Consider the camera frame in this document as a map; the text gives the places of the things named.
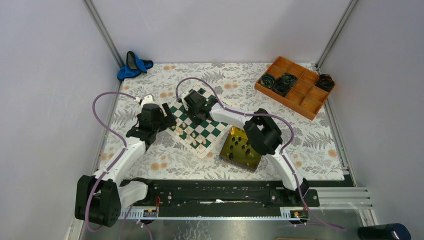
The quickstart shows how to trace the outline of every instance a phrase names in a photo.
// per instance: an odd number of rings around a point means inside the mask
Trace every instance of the blue glove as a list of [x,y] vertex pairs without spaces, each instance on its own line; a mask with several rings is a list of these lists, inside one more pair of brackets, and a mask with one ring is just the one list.
[[129,51],[126,53],[126,65],[119,70],[117,77],[120,81],[135,78],[142,73],[146,74],[147,69],[151,69],[152,67],[152,61],[142,60],[134,52]]

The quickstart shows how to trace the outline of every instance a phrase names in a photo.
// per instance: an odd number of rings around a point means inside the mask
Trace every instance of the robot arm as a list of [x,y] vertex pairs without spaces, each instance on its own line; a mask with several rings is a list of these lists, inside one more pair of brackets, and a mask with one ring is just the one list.
[[[99,181],[99,184],[94,191],[88,214],[88,220],[91,223],[111,227],[118,220],[121,209],[143,200],[149,195],[149,186],[143,182],[131,181],[125,186],[120,186],[121,182],[131,166],[156,140],[156,134],[168,127],[175,126],[176,121],[168,105],[162,104],[162,110],[159,105],[153,103],[151,95],[145,97],[140,105],[142,106],[141,113],[137,115],[137,123],[126,134],[127,145],[118,161],[116,162],[119,154],[116,153],[94,175],[83,175],[78,180],[75,218],[85,219],[89,194],[96,181]],[[115,165],[110,168],[109,166],[114,162],[116,162]]]
[[[246,114],[267,114],[268,112],[266,110],[260,108],[256,112],[244,111],[225,104],[222,107],[217,103],[216,99],[206,100],[196,91],[192,91],[184,97],[182,103],[185,113],[195,124],[199,124],[204,120],[210,120],[224,122],[244,129],[252,148],[272,163],[284,187],[297,194],[298,186],[295,180],[297,176],[298,182],[301,183],[301,191],[303,194],[306,194],[309,189],[307,180],[297,173],[285,150],[283,150],[282,154],[288,159],[288,163],[284,160],[283,155],[280,154],[280,150],[283,147],[283,140],[281,138],[281,130],[274,120],[269,116],[246,116]],[[225,109],[245,114],[238,114]]]
[[[246,116],[246,114],[267,114],[264,109],[256,112],[242,111],[240,109],[217,104],[216,99],[206,100],[198,92],[192,91],[183,100],[185,113],[191,121],[199,125],[204,120],[224,122],[240,129],[244,129],[252,148],[259,154],[268,159],[276,171],[278,172],[285,191],[300,199],[298,182],[301,183],[300,189],[303,195],[306,195],[309,184],[305,178],[300,177],[296,172],[296,168],[292,162],[285,161],[280,154],[283,147],[281,138],[281,130],[269,116]],[[129,205],[145,200],[154,201],[150,192],[151,183],[145,184],[141,181],[131,181],[129,184],[120,187],[125,173],[131,168],[137,159],[139,159],[156,140],[156,134],[164,131],[166,128],[175,126],[176,121],[172,115],[168,105],[159,105],[153,103],[151,96],[145,97],[141,102],[141,113],[137,115],[137,124],[133,126],[126,134],[127,146],[125,152],[116,164],[110,168],[118,157],[115,154],[104,167],[99,169],[92,176],[83,175],[78,183],[75,201],[75,217],[77,219],[85,219],[85,210],[95,182],[99,181],[94,195],[90,202],[88,220],[91,223],[111,227],[118,220],[121,209]],[[237,114],[226,109],[244,114]],[[285,151],[282,152],[284,157],[289,159]]]

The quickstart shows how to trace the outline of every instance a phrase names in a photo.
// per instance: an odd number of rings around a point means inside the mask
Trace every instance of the orange compartment tray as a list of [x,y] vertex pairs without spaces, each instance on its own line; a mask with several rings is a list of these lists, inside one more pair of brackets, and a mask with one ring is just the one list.
[[315,86],[319,79],[319,75],[317,73],[282,56],[279,56],[265,72],[265,74],[271,74],[275,78],[278,78],[285,73],[289,73],[297,77],[295,85],[290,89],[285,97],[262,86],[259,83],[261,79],[258,79],[254,88],[296,111],[300,115],[310,120],[314,120],[334,87],[330,90],[330,92],[327,92]]

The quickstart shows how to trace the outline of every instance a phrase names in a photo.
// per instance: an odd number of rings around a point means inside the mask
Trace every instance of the green and white chessboard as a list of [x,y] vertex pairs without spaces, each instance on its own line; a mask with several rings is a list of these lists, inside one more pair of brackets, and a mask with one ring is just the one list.
[[[188,91],[181,94],[181,97],[187,96],[193,90],[208,100],[215,98],[212,91],[201,84],[193,85]],[[209,120],[205,120],[196,126],[183,113],[183,104],[176,100],[169,105],[169,108],[175,118],[176,126],[169,127],[166,131],[199,158],[204,158],[224,136],[225,132],[231,128],[227,123]]]

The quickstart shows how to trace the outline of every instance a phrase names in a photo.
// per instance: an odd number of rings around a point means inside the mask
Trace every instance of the table surface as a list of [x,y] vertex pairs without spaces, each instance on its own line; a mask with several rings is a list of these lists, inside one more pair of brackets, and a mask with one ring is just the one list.
[[[310,63],[300,63],[312,70]],[[147,74],[126,79],[121,91],[135,97],[151,94],[158,104],[171,103],[175,99],[177,83],[187,77],[206,80],[227,104],[243,110],[266,109],[270,114],[288,120],[295,131],[295,138],[286,151],[297,171],[308,180],[343,180],[342,167],[336,151],[330,122],[324,108],[314,120],[309,120],[270,97],[254,89],[255,82],[269,67],[269,63],[176,63],[155,64]],[[178,89],[184,92],[195,80],[188,80]],[[112,118],[111,128],[119,134],[136,123],[141,111],[132,99],[120,96]],[[276,120],[281,128],[283,142],[290,138],[290,130]],[[276,180],[274,167],[262,158],[253,173],[231,165],[220,159],[219,153],[227,134],[204,158],[198,158],[177,142],[169,133],[157,134],[156,141],[144,156],[140,157],[126,174],[126,179],[136,177],[148,179],[231,179],[231,180]],[[104,165],[120,150],[122,142],[109,133],[100,155]]]

